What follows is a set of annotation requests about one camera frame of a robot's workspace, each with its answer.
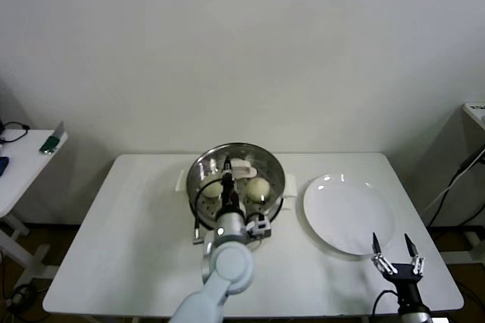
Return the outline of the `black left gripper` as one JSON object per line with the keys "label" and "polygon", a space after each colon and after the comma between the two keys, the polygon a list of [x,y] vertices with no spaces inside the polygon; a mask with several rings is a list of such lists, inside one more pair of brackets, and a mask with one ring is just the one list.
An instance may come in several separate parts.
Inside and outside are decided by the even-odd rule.
{"label": "black left gripper", "polygon": [[237,213],[242,217],[245,216],[245,212],[240,208],[239,196],[237,192],[234,192],[235,181],[232,178],[232,176],[233,176],[233,168],[232,168],[230,157],[227,156],[224,159],[224,165],[223,165],[223,177],[222,177],[223,196],[221,200],[222,201],[221,209],[218,211],[219,217],[228,213]]}

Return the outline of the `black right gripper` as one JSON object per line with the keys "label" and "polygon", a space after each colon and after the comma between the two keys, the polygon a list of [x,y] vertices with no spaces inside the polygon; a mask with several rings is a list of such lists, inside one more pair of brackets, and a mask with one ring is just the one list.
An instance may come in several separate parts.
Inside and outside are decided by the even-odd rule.
{"label": "black right gripper", "polygon": [[393,264],[382,254],[377,235],[373,233],[371,261],[377,270],[384,274],[384,278],[392,283],[397,292],[400,308],[417,308],[423,306],[423,301],[418,290],[418,282],[424,273],[424,257],[419,256],[416,245],[411,241],[408,234],[404,234],[408,253],[411,256],[411,264]]}

